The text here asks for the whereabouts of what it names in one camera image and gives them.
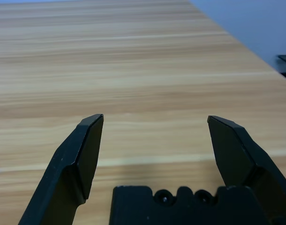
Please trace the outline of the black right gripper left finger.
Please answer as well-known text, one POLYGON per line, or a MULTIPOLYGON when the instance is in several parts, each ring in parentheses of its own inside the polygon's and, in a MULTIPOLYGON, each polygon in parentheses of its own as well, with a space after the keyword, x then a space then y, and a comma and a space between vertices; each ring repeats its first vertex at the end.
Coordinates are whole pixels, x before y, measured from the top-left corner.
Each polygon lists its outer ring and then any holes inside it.
POLYGON ((103 114, 84 118, 52 156, 19 224, 71 225, 89 198, 95 175, 103 114))

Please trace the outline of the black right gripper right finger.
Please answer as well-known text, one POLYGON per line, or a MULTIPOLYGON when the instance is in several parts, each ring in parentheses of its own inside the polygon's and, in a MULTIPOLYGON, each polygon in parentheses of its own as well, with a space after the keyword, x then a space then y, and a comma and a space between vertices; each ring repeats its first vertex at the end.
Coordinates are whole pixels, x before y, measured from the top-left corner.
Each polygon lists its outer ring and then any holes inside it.
POLYGON ((207 119, 216 165, 226 186, 251 189, 273 225, 286 225, 286 178, 246 129, 218 116, 207 119))

